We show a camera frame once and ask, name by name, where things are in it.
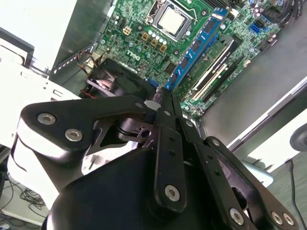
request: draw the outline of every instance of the screw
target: screw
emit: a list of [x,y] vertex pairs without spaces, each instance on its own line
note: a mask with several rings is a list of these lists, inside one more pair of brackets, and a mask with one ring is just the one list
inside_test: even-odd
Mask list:
[[192,122],[190,122],[190,121],[186,121],[186,122],[187,122],[187,125],[188,125],[188,126],[193,127]]
[[168,197],[168,199],[174,202],[177,202],[180,199],[178,189],[170,184],[165,187],[165,195]]
[[221,25],[221,30],[224,30],[224,29],[226,29],[226,25],[225,25],[225,24],[222,24],[222,25]]
[[56,118],[54,117],[54,115],[51,114],[40,114],[37,117],[38,121],[44,125],[52,125],[53,123],[56,122]]
[[220,146],[220,143],[218,142],[218,140],[216,139],[213,139],[212,140],[213,144],[216,145],[216,146]]
[[235,208],[231,208],[229,210],[229,213],[231,218],[235,221],[235,223],[241,226],[244,224],[243,216],[241,215],[241,213],[239,213],[238,210],[236,210]]
[[285,220],[288,222],[288,224],[290,224],[290,225],[294,225],[294,221],[291,219],[291,217],[288,215],[288,214],[286,214],[286,213],[283,213],[283,217],[285,218]]
[[278,223],[279,225],[283,224],[283,220],[280,218],[280,216],[276,212],[271,212],[271,215],[276,223]]
[[70,129],[66,130],[65,137],[70,141],[78,142],[78,141],[82,140],[83,135],[79,130],[74,129],[74,128],[70,128]]
[[143,108],[143,106],[142,106],[141,103],[136,102],[135,105],[136,105],[137,107],[141,108],[141,109]]

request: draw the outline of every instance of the sata port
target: sata port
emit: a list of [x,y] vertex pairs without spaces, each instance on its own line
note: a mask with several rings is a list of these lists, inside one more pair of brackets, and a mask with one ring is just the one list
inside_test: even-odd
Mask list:
[[185,57],[181,63],[181,69],[184,70],[187,67],[188,63],[189,63],[189,58]]
[[249,28],[256,34],[259,34],[261,32],[261,29],[254,23],[250,25]]

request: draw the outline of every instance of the black robotic arm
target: black robotic arm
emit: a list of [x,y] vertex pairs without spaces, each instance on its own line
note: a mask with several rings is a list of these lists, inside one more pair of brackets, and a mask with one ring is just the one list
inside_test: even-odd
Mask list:
[[298,229],[220,140],[200,138],[178,98],[164,89],[145,102],[124,96],[32,104],[23,109],[17,134],[15,145],[30,148],[48,167],[71,171],[86,155],[138,143],[68,179],[44,230]]

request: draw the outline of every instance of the chip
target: chip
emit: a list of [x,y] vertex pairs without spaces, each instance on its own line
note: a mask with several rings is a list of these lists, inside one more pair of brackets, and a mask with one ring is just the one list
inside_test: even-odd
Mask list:
[[198,50],[200,46],[201,46],[201,40],[197,40],[192,46],[192,50],[194,51],[194,53]]
[[247,20],[245,21],[245,25],[249,25],[249,24],[251,24],[251,20],[247,19]]
[[157,45],[157,43],[158,43],[158,41],[157,41],[157,40],[155,40],[155,39],[153,39],[153,40],[152,40],[152,42],[151,42],[150,44],[151,44],[152,46],[154,46],[154,47],[155,47],[155,46]]
[[171,75],[175,68],[176,68],[176,65],[170,62],[168,66],[166,67],[165,72]]
[[188,57],[185,57],[181,63],[181,69],[185,69],[185,67],[187,67],[189,63],[189,58]]
[[205,26],[204,31],[205,31],[206,33],[211,32],[211,30],[213,29],[213,27],[215,26],[215,24],[216,24],[216,21],[213,21],[213,20],[209,21],[209,22],[207,23],[207,25]]
[[148,37],[149,37],[149,35],[147,33],[143,33],[142,40],[147,41]]
[[162,53],[164,53],[167,49],[167,46],[162,45],[161,48],[159,49]]
[[185,18],[182,17],[179,13],[174,11],[172,8],[168,7],[158,22],[158,25],[161,26],[166,31],[175,35],[178,29],[182,26]]
[[171,85],[174,85],[176,80],[178,78],[178,74],[177,73],[174,73],[173,76],[171,77]]

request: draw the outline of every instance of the metal linkage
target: metal linkage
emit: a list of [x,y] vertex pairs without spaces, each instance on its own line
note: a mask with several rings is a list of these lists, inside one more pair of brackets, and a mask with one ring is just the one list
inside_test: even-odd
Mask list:
[[[73,194],[85,188],[84,183],[89,180],[90,184],[103,188],[96,194],[101,197],[100,193],[106,193],[105,188],[110,185],[104,183],[112,176],[110,186],[120,188],[116,194],[121,193],[123,186],[130,193],[124,199],[117,196],[105,202],[117,208],[124,203],[133,206],[127,202],[133,197],[133,203],[146,204],[146,210],[158,223],[174,223],[169,228],[164,226],[165,229],[187,229],[190,224],[187,222],[196,219],[206,223],[205,227],[199,224],[194,228],[196,230],[298,229],[294,217],[220,140],[200,138],[195,126],[182,117],[178,98],[165,89],[161,89],[152,102],[126,96],[32,104],[21,112],[17,133],[17,140],[25,146],[65,167],[80,163],[85,155],[127,141],[137,142],[138,149],[92,172],[85,179],[75,181],[73,184],[80,184],[80,187]],[[146,165],[139,167],[138,162]],[[127,182],[117,178],[122,167],[129,168],[130,176],[138,179]],[[150,169],[150,173],[146,173],[143,182],[143,177],[137,176],[143,174],[145,168],[146,172]],[[108,177],[100,180],[104,173]],[[87,192],[94,199],[92,190]],[[83,192],[78,196],[84,199]],[[60,205],[65,201],[60,200],[53,209],[61,209]],[[92,205],[99,212],[105,211],[105,204],[99,206],[92,202]],[[125,209],[140,211],[136,206]],[[129,219],[142,222],[134,226],[135,229],[151,226],[151,221],[143,215],[142,209],[140,214]],[[61,215],[57,218],[67,221]],[[149,229],[160,229],[160,226],[152,225]]]

